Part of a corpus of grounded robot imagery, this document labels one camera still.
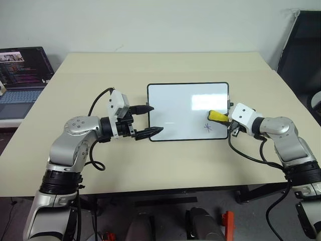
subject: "black chair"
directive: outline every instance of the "black chair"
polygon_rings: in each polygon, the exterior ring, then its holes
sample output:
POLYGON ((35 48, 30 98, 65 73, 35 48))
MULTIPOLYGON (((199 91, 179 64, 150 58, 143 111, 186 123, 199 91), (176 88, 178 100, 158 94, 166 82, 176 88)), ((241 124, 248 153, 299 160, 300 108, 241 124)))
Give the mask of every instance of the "black chair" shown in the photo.
POLYGON ((277 73, 321 126, 321 95, 317 94, 321 91, 320 11, 300 11, 282 52, 277 73))

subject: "table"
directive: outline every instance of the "table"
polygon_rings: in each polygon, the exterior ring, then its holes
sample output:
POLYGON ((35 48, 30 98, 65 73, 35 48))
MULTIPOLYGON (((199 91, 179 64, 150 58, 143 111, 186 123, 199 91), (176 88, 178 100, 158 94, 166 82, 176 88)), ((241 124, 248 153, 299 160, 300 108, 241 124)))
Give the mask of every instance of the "table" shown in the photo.
MULTIPOLYGON (((321 129, 293 92, 258 53, 119 54, 71 53, 29 111, 0 157, 0 196, 32 196, 45 172, 50 146, 64 123, 86 115, 94 98, 115 87, 131 105, 144 104, 149 83, 219 82, 230 85, 230 98, 264 116, 287 116, 315 157, 321 157, 321 129)), ((107 116, 108 95, 93 115, 107 116)), ((147 115, 134 117, 138 130, 147 115)), ((241 133, 236 148, 259 158, 260 142, 241 133)), ((269 161, 278 162, 269 140, 269 161)), ((151 142, 120 138, 97 144, 94 159, 106 170, 86 166, 82 194, 284 182, 284 174, 234 153, 227 140, 151 142)))

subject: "black cable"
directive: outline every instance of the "black cable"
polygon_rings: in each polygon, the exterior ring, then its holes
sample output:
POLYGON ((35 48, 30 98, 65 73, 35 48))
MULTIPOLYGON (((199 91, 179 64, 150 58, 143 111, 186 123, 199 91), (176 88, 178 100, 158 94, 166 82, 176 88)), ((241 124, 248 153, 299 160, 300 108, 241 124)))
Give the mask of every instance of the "black cable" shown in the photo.
POLYGON ((264 147, 264 144, 267 142, 267 138, 264 138, 261 142, 261 145, 260 145, 260 156, 263 160, 263 162, 267 162, 267 160, 265 159, 264 155, 263 155, 263 147, 264 147))
POLYGON ((98 241, 98 233, 97 233, 97 207, 96 207, 97 203, 95 204, 95 210, 94 210, 94 219, 95 219, 95 228, 94 228, 94 232, 95 232, 95 241, 98 241))
POLYGON ((100 137, 98 139, 96 139, 93 144, 91 145, 90 149, 89 149, 89 162, 86 162, 85 163, 85 166, 88 165, 88 164, 92 164, 97 170, 99 171, 104 171, 106 169, 105 165, 102 164, 101 162, 98 162, 98 161, 94 161, 93 157, 92 157, 92 151, 95 147, 95 145, 100 142, 100 141, 104 141, 106 139, 106 137, 100 137))
POLYGON ((102 97, 102 96, 103 96, 105 93, 107 93, 107 92, 110 92, 110 94, 111 94, 113 90, 114 90, 114 88, 105 89, 103 92, 101 92, 101 93, 95 98, 94 102, 92 103, 92 105, 91 105, 91 107, 90 107, 88 116, 91 116, 92 110, 94 109, 95 104, 96 104, 97 101, 100 99, 100 97, 102 97))
POLYGON ((10 210, 10 212, 9 212, 8 222, 7 222, 7 224, 6 224, 6 227, 5 227, 5 229, 4 229, 4 232, 3 232, 2 236, 1 236, 0 241, 3 241, 3 240, 4 240, 4 237, 5 237, 8 229, 9 229, 9 226, 10 226, 12 210, 14 209, 14 206, 17 204, 17 201, 13 201, 12 197, 10 197, 10 200, 11 200, 11 206, 12 206, 12 207, 11 207, 11 210, 10 210))
MULTIPOLYGON (((263 154, 263 147, 264 147, 264 144, 266 143, 267 139, 262 137, 261 140, 262 140, 262 143, 260 145, 260 156, 262 158, 262 161, 258 160, 258 159, 255 159, 253 157, 247 156, 246 154, 244 154, 244 153, 240 152, 239 150, 237 150, 231 143, 231 132, 229 132, 229 135, 228 135, 229 146, 237 154, 239 154, 242 157, 245 157, 245 158, 247 158, 247 159, 249 159, 251 161, 254 161, 254 162, 257 162, 257 163, 266 164, 268 166, 275 167, 275 168, 278 168, 280 170, 284 170, 284 168, 280 164, 277 164, 275 162, 268 162, 265 159, 264 154, 263 154)), ((266 213, 265 213, 265 218, 266 218, 267 224, 269 225, 270 229, 274 232, 274 234, 278 237, 278 239, 280 241, 283 241, 283 239, 281 238, 281 236, 277 233, 277 231, 272 226, 272 224, 270 222, 270 219, 269 219, 269 214, 270 214, 270 211, 272 210, 272 208, 274 208, 277 204, 279 204, 288 195, 288 193, 290 191, 290 188, 291 188, 291 185, 290 185, 290 182, 288 181, 288 184, 287 184, 287 187, 286 187, 286 190, 285 190, 284 194, 278 200, 276 200, 271 206, 269 206, 269 208, 266 210, 266 213)))
POLYGON ((79 190, 77 190, 77 238, 76 241, 80 241, 81 235, 81 206, 80 206, 80 196, 79 190))
POLYGON ((92 223, 92 229, 93 229, 94 233, 96 233, 94 212, 92 212, 92 214, 91 214, 91 223, 92 223))
MULTIPOLYGON (((262 154, 263 154, 263 145, 266 141, 262 141, 263 143, 261 144, 261 147, 260 147, 260 150, 262 150, 262 154)), ((270 167, 274 167, 274 168, 277 168, 277 169, 280 169, 280 170, 283 170, 284 168, 280 165, 280 164, 277 164, 275 162, 267 162, 266 160, 265 161, 261 161, 261 160, 258 160, 258 159, 255 159, 253 157, 250 157, 242 152, 240 152, 239 150, 237 150, 231 143, 231 132, 229 132, 229 135, 228 135, 228 143, 229 143, 229 146, 230 148, 236 152, 237 154, 241 155, 242 157, 245 157, 253 162, 257 162, 257 163, 261 163, 261 164, 266 164, 270 167)))
POLYGON ((272 208, 274 208, 276 205, 278 205, 283 199, 286 198, 286 196, 288 195, 289 191, 290 191, 290 188, 291 188, 291 183, 290 181, 288 181, 287 183, 287 186, 286 186, 286 190, 285 192, 283 193, 283 195, 278 199, 276 200, 274 203, 272 203, 271 206, 269 206, 269 208, 266 210, 266 213, 265 213, 265 218, 266 218, 266 221, 267 221, 267 224, 269 225, 270 229, 273 231, 273 233, 278 237, 278 239, 280 241, 283 241, 283 239, 281 238, 281 236, 277 233, 277 231, 273 228, 271 222, 270 222, 270 218, 269 218, 269 214, 270 214, 270 211, 272 210, 272 208))

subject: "yellow marker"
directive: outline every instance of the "yellow marker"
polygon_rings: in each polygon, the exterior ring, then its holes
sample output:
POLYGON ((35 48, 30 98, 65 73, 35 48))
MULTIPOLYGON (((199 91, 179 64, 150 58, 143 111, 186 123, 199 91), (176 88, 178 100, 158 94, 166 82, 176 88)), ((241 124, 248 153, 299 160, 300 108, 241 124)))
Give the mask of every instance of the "yellow marker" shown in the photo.
POLYGON ((229 119, 226 115, 221 114, 215 110, 210 110, 209 116, 207 117, 208 120, 212 120, 214 122, 228 122, 229 119))

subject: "laptop keyboard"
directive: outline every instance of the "laptop keyboard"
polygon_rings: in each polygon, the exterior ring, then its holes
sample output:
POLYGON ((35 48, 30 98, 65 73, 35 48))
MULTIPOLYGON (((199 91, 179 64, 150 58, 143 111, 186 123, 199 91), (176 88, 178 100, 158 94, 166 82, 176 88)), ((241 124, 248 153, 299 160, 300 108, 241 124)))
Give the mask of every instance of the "laptop keyboard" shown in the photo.
POLYGON ((35 102, 42 90, 7 91, 0 97, 0 104, 35 102))

